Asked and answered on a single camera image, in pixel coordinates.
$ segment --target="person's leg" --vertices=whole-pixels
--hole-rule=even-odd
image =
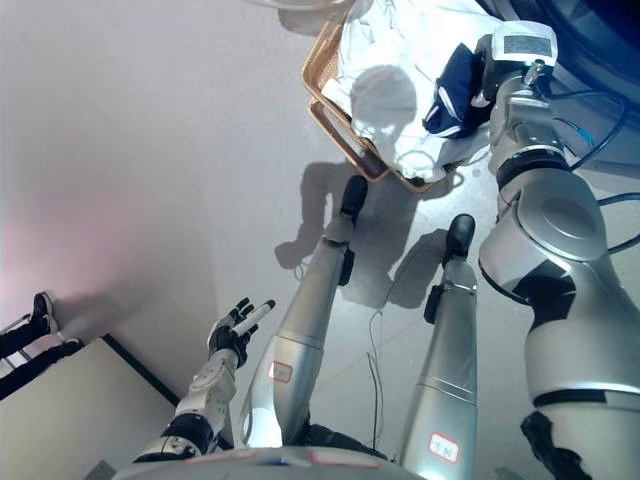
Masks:
[[[30,315],[29,323],[0,335],[0,358],[8,357],[38,338],[57,330],[51,298],[46,292],[37,293],[33,297],[33,313]]]
[[[24,387],[58,360],[73,355],[83,347],[76,339],[68,340],[56,347],[45,350],[24,365],[20,365],[8,375],[0,378],[0,400]]]

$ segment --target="white fabric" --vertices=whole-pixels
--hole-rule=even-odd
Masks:
[[[281,10],[308,11],[323,10],[345,3],[346,0],[245,0],[249,3]]]
[[[472,0],[358,0],[342,32],[338,75],[322,93],[352,117],[354,132],[369,138],[388,165],[407,178],[437,181],[444,165],[473,152],[443,149],[452,140],[422,126],[435,82],[460,43],[473,51],[501,23]],[[446,154],[451,151],[455,158]]]

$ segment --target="black pants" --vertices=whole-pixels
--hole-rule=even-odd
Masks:
[[[2,358],[8,357],[47,333],[46,326],[38,325],[38,322],[29,322],[15,330],[3,333],[0,335],[0,355]],[[24,365],[20,365],[8,375],[0,378],[0,400],[4,400],[16,390],[24,387],[61,358],[76,351],[76,345],[63,343],[42,352]]]

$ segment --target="cable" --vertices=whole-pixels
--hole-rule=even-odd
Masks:
[[[598,200],[598,205],[600,205],[601,207],[604,207],[605,205],[612,205],[614,203],[620,203],[620,202],[628,202],[629,200],[640,200],[640,192],[621,193],[620,195],[614,195],[612,197],[602,198]],[[626,242],[622,242],[620,245],[611,247],[609,249],[609,253],[611,255],[614,255],[616,253],[622,252],[623,250],[634,247],[639,243],[640,243],[640,234],[627,240]]]
[[[398,282],[398,280],[402,278],[402,275],[404,275],[404,272],[407,270],[407,268],[409,268],[409,265],[413,263],[413,260],[416,258],[418,253],[420,253],[423,247],[424,245],[421,245],[420,248],[417,248],[416,251],[413,253],[413,255],[404,263],[404,265],[402,265],[402,269],[396,272],[396,276],[393,279],[393,282],[391,283],[391,285],[389,285],[387,294],[384,297],[384,300],[382,302],[382,307],[376,310],[373,313],[373,315],[371,315],[371,317],[369,318],[369,339],[371,340],[371,348],[373,350],[373,356],[371,355],[371,353],[367,352],[367,359],[369,361],[369,371],[371,372],[371,379],[373,380],[373,385],[375,389],[375,398],[374,398],[375,410],[374,410],[374,417],[373,417],[373,442],[372,442],[372,446],[374,450],[376,449],[376,442],[378,438],[382,436],[382,430],[384,428],[384,391],[382,389],[382,378],[380,376],[378,350],[376,349],[371,327],[373,326],[373,321],[375,320],[376,316],[380,315],[380,318],[384,316],[382,308],[384,308],[384,306],[389,301],[389,298],[391,297],[391,293],[393,292],[393,288],[396,286],[396,283]],[[380,403],[380,431],[379,432],[378,432],[378,389],[380,389],[380,402],[379,402]]]
[[[375,413],[374,413],[375,416],[374,416],[374,429],[373,429],[374,450],[376,448],[375,443],[378,441],[379,437],[382,436],[382,430],[384,428],[384,391],[382,389],[382,377],[380,375],[378,349],[376,348],[375,341],[373,340],[373,331],[371,330],[371,327],[373,326],[373,321],[375,320],[377,315],[380,315],[380,317],[382,318],[382,310],[376,310],[376,312],[373,315],[371,315],[371,318],[369,318],[369,339],[371,340],[373,357],[371,357],[371,354],[367,352],[367,358],[369,359],[369,363],[371,364],[371,361],[373,360],[373,366],[375,367],[375,374],[373,371],[371,371],[371,378],[373,379],[374,386],[375,386],[376,376],[378,377],[377,387],[380,389],[380,432],[377,431],[378,430],[377,429],[378,408],[376,406]],[[376,389],[376,405],[377,404],[378,404],[378,391]]]
[[[591,160],[594,156],[600,153],[611,141],[620,133],[622,127],[627,121],[627,117],[629,116],[629,102],[622,95],[618,95],[613,92],[605,92],[600,90],[579,90],[577,92],[569,92],[569,93],[560,93],[554,94],[551,93],[551,90],[546,92],[541,92],[550,100],[569,100],[574,98],[585,98],[585,97],[607,97],[614,102],[618,103],[622,107],[622,111],[620,112],[620,118],[614,125],[614,127],[609,131],[609,133],[598,143],[589,153],[584,155],[580,160],[571,165],[571,170],[576,170],[582,167],[585,163]]]
[[[305,267],[308,267],[309,265],[311,264],[305,261],[300,261],[300,263],[293,268],[293,278],[298,282],[301,282],[305,274]]]
[[[582,139],[587,143],[587,145],[589,145],[591,148],[595,147],[595,143],[594,143],[593,138],[591,137],[591,135],[589,135],[589,132],[587,132],[580,125],[578,125],[577,123],[572,122],[571,120],[567,120],[566,118],[562,118],[562,117],[553,117],[553,119],[558,121],[558,122],[560,122],[560,123],[564,123],[565,125],[573,128],[576,132],[578,132],[578,135],[580,135],[582,137]]]
[[[373,415],[373,449],[376,449],[377,431],[378,431],[378,383],[376,382],[376,376],[373,373],[372,357],[367,352],[367,360],[369,361],[369,371],[371,372],[371,378],[373,379],[373,390],[375,392],[374,400],[374,415]]]

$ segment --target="silver robot leg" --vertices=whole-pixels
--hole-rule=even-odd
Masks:
[[[409,407],[398,463],[424,478],[473,477],[476,441],[476,278],[466,262],[475,222],[457,216],[447,234],[444,274],[425,320],[435,324]]]
[[[250,447],[295,444],[309,415],[338,285],[346,285],[354,254],[349,242],[364,204],[366,180],[349,180],[340,214],[325,229],[278,331],[260,360],[242,408]]]

